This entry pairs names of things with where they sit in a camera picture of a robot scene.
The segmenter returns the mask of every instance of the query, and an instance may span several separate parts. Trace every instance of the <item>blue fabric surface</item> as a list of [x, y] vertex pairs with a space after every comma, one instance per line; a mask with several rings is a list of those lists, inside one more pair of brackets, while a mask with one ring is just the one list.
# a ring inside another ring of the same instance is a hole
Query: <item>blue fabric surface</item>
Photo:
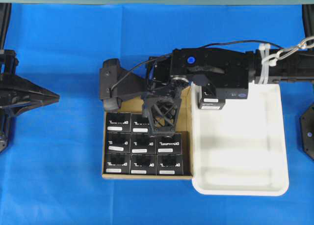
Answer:
[[308, 83], [281, 84], [290, 180], [281, 197], [205, 196], [191, 181], [101, 177], [105, 59], [130, 68], [174, 48], [242, 39], [290, 46], [303, 37], [301, 6], [13, 5], [5, 47], [17, 52], [17, 74], [61, 99], [16, 119], [0, 155], [0, 224], [313, 224], [314, 162], [300, 151], [298, 120], [314, 99]]

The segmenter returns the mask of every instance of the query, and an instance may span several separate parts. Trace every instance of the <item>white label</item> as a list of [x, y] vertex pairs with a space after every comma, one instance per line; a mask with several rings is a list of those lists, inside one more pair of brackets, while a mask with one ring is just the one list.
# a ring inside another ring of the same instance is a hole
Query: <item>white label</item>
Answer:
[[135, 132], [135, 133], [146, 133], [146, 132], [148, 132], [148, 128], [133, 128], [133, 132]]
[[134, 174], [146, 174], [146, 170], [131, 170], [131, 173], [134, 173]]
[[159, 170], [159, 174], [175, 174], [174, 170]]
[[124, 122], [121, 122], [121, 123], [117, 123], [117, 122], [113, 122], [113, 121], [109, 120], [109, 123], [111, 123], [111, 124], [129, 124], [129, 122], [127, 120]]
[[160, 145], [180, 145], [180, 142], [166, 142], [166, 143], [162, 143], [162, 142], [159, 142]]
[[173, 152], [173, 148], [160, 148], [158, 149], [158, 153], [171, 153]]
[[123, 147], [119, 147], [119, 146], [109, 146], [108, 147], [109, 150], [117, 150], [117, 151], [123, 151], [124, 148]]
[[107, 130], [110, 130], [110, 131], [122, 131], [122, 127], [107, 127]]
[[[108, 141], [108, 143], [109, 143], [110, 145], [112, 145], [112, 144], [113, 144], [113, 141]], [[128, 141], [126, 141], [126, 142], [124, 143], [124, 145], [127, 145], [127, 144], [129, 144]]]
[[147, 153], [147, 149], [133, 149], [132, 153]]
[[220, 106], [202, 106], [202, 110], [218, 110]]
[[204, 98], [204, 102], [218, 102], [218, 99], [209, 99], [209, 98]]
[[116, 173], [121, 173], [121, 169], [106, 169], [106, 172], [116, 172]]
[[149, 125], [149, 123], [138, 123], [137, 121], [134, 121], [135, 125]]

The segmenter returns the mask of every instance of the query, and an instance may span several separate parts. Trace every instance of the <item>product box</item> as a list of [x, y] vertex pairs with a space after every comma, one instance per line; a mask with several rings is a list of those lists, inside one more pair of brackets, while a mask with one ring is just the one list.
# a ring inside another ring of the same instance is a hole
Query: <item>product box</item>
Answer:
[[156, 155], [131, 155], [131, 174], [156, 175]]
[[226, 103], [224, 99], [217, 99], [206, 87], [200, 87], [199, 109], [201, 110], [221, 110]]
[[130, 132], [131, 114], [130, 113], [107, 113], [106, 130], [108, 132]]
[[132, 113], [131, 131], [133, 133], [148, 133], [149, 130], [148, 118], [144, 118], [141, 113]]
[[183, 175], [182, 155], [157, 155], [158, 175]]
[[156, 154], [156, 138], [149, 134], [131, 134], [132, 154]]
[[129, 153], [130, 152], [130, 133], [107, 132], [106, 152], [107, 153]]
[[181, 134], [172, 137], [157, 137], [157, 154], [182, 154]]
[[129, 174], [130, 154], [106, 154], [104, 171], [114, 174]]
[[[121, 174], [106, 173], [105, 168], [102, 169], [102, 176], [105, 179], [191, 179], [193, 172], [193, 138], [192, 138], [192, 119], [191, 119], [191, 92], [187, 87], [181, 94], [182, 104], [179, 112], [179, 118], [176, 126], [176, 132], [181, 133], [183, 148], [183, 175], [147, 175], [147, 174]], [[142, 113], [143, 100], [140, 97], [122, 102], [120, 113]], [[106, 125], [104, 125], [104, 145], [103, 145], [103, 166], [106, 161]]]

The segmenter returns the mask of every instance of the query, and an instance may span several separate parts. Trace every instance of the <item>white plastic bin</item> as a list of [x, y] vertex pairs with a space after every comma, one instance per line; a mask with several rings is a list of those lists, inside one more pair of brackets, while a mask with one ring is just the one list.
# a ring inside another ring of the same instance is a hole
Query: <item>white plastic bin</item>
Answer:
[[289, 185], [280, 87], [249, 84], [247, 100], [199, 110], [192, 85], [194, 188], [206, 195], [280, 196]]

